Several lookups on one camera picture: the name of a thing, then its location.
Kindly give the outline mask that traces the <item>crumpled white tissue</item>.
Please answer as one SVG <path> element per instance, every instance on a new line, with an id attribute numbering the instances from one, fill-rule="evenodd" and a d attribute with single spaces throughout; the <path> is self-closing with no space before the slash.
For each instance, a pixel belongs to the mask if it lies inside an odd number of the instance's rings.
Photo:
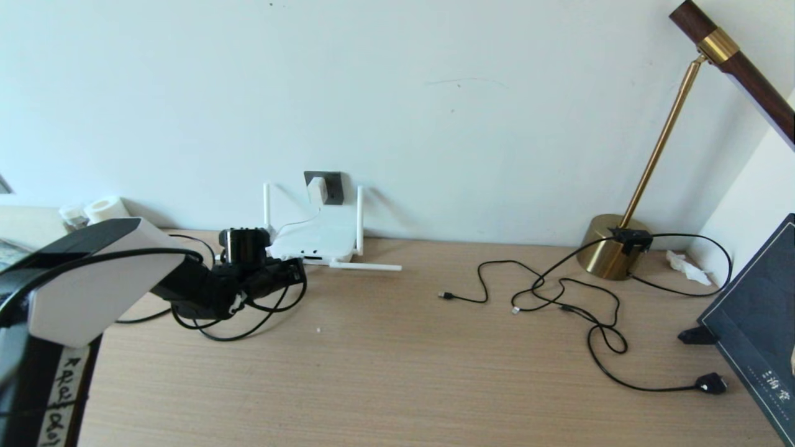
<path id="1" fill-rule="evenodd" d="M 690 263 L 686 255 L 675 253 L 674 251 L 666 251 L 665 258 L 673 271 L 678 271 L 687 278 L 687 280 L 698 282 L 704 286 L 711 286 L 712 280 L 703 269 Z"/>

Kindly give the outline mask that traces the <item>grey wall socket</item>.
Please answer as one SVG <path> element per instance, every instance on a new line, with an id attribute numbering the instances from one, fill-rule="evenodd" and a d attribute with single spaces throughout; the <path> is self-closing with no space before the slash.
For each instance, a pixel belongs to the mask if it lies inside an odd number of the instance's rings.
<path id="1" fill-rule="evenodd" d="M 304 171 L 304 180 L 307 184 L 313 176 L 323 176 L 327 182 L 329 198 L 324 205 L 341 205 L 345 201 L 342 174 L 339 171 Z"/>

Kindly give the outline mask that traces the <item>white router with four antennas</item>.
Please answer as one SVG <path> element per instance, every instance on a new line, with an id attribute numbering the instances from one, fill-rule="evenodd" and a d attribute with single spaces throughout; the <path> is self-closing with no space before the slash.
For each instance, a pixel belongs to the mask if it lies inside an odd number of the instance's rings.
<path id="1" fill-rule="evenodd" d="M 365 251 L 365 192 L 365 187 L 356 187 L 355 220 L 345 221 L 344 217 L 329 214 L 331 205 L 315 207 L 315 215 L 309 220 L 287 223 L 273 232 L 267 254 L 282 261 L 303 258 L 307 265 L 333 269 L 402 271 L 401 265 L 352 261 Z"/>

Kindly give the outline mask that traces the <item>white toilet paper roll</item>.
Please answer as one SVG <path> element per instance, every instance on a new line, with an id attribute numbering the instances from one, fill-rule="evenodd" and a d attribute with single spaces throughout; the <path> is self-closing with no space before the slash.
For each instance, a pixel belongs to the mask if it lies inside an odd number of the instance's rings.
<path id="1" fill-rule="evenodd" d="M 83 208 L 83 213 L 91 224 L 107 220 L 124 219 L 131 216 L 120 196 L 106 196 L 96 200 Z"/>

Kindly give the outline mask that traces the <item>dark blue framed board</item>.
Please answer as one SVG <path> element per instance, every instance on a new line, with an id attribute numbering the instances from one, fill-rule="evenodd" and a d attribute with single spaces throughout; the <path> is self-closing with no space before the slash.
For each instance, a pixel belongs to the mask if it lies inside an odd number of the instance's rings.
<path id="1" fill-rule="evenodd" d="M 699 316 L 784 447 L 795 447 L 795 213 Z"/>

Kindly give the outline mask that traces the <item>black junction box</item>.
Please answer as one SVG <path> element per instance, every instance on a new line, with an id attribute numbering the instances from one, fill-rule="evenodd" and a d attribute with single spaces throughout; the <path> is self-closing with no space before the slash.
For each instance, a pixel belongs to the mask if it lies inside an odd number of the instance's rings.
<path id="1" fill-rule="evenodd" d="M 654 237 L 647 230 L 634 230 L 627 227 L 611 227 L 613 240 L 620 243 L 620 252 L 631 255 L 634 252 L 644 253 L 652 246 Z"/>

